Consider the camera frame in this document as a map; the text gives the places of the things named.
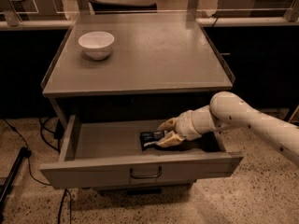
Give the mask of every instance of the open drawer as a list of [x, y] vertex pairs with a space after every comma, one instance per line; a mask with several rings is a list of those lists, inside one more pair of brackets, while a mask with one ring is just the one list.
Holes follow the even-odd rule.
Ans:
[[71, 116], [59, 160], [40, 170], [56, 189], [127, 189], [230, 176], [241, 162], [218, 133], [168, 149], [142, 151], [139, 135], [163, 120], [81, 123]]

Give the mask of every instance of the white bowl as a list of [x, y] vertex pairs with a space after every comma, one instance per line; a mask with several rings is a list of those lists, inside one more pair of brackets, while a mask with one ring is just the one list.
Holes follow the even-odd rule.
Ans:
[[107, 32], [91, 32], [83, 35], [78, 43], [89, 57], [103, 60], [113, 49], [114, 36]]

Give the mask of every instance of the black metal bar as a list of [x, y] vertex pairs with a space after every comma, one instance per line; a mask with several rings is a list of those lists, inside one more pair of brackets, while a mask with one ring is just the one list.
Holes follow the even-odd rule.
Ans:
[[[0, 191], [0, 211], [3, 208], [5, 198], [7, 197], [7, 194], [9, 193], [11, 185], [13, 183], [13, 180], [19, 171], [23, 158], [29, 158], [30, 155], [31, 155], [31, 151], [27, 147], [22, 147], [21, 150], [19, 151], [18, 157], [13, 163], [13, 166], [10, 169], [9, 175], [4, 183], [4, 186]], [[3, 221], [3, 215], [2, 213], [0, 213], [0, 223], [2, 223], [2, 221]]]

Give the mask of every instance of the white robotic arm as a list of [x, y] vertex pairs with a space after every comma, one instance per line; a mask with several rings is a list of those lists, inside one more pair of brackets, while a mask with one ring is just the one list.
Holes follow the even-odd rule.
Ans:
[[176, 146], [184, 140], [192, 141], [199, 138], [203, 133], [221, 132], [233, 127], [251, 130], [299, 165], [299, 127], [252, 108], [228, 91], [215, 94], [210, 105], [193, 111], [188, 110], [161, 124], [158, 130], [166, 130], [169, 133], [157, 145]]

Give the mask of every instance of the floor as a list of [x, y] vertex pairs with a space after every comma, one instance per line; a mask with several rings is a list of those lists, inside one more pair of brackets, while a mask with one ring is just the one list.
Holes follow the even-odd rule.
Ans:
[[[160, 9], [187, 6], [187, 0], [156, 1]], [[199, 7], [213, 8], [215, 4], [217, 0], [200, 0]], [[64, 0], [64, 5], [68, 11], [77, 9], [74, 0]], [[47, 183], [39, 166], [56, 162], [58, 153], [41, 138], [39, 120], [7, 122], [32, 150], [33, 177]], [[50, 119], [47, 128], [53, 131], [56, 122], [56, 118]], [[57, 145], [52, 133], [44, 130], [43, 134], [49, 143]], [[226, 131], [221, 138], [228, 152], [241, 151], [244, 156], [231, 177], [201, 179], [190, 189], [165, 187], [160, 194], [131, 196], [123, 190], [100, 193], [94, 189], [70, 189], [71, 198], [66, 195], [62, 203], [64, 191], [35, 181], [26, 159], [6, 198], [3, 223], [299, 223], [298, 167], [243, 128]], [[22, 138], [0, 119], [0, 177], [7, 176], [23, 146]]]

